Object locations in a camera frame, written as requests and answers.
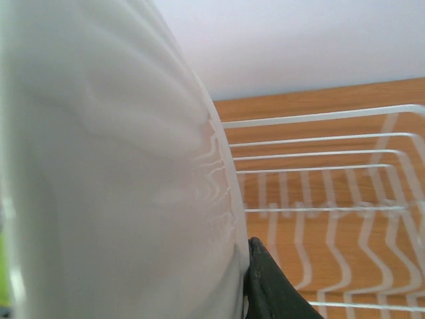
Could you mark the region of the lime green plate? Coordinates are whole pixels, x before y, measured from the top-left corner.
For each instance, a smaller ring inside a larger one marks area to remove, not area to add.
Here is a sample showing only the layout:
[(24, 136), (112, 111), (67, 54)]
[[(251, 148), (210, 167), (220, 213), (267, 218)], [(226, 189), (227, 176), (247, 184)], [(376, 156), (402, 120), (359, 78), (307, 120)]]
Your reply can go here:
[(5, 244), (5, 236), (3, 233), (1, 233), (0, 249), (1, 307), (7, 308), (11, 305), (11, 293), (9, 288), (9, 267), (7, 261), (7, 249)]

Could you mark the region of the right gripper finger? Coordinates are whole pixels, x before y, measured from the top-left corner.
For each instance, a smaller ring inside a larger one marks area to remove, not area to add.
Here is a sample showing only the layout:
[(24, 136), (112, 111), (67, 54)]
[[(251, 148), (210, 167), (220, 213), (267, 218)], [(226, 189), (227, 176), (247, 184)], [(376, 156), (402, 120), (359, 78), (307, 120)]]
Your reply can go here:
[(307, 319), (322, 315), (292, 286), (263, 242), (248, 240), (250, 266), (244, 277), (247, 318)]

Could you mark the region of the white wire dish rack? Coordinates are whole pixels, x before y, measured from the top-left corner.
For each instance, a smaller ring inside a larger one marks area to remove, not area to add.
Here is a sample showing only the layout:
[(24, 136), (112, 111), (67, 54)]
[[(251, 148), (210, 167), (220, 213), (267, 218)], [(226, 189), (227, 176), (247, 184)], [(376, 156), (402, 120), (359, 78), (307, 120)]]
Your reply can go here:
[(423, 105), (224, 128), (249, 234), (322, 317), (424, 317)]

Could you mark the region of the floral patterned bowl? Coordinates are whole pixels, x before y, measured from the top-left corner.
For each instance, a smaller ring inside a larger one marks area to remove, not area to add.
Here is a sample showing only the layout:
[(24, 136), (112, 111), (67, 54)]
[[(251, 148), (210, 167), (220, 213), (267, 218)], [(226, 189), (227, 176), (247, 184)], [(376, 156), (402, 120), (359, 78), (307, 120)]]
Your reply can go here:
[(216, 108), (152, 1), (1, 2), (14, 318), (243, 318)]

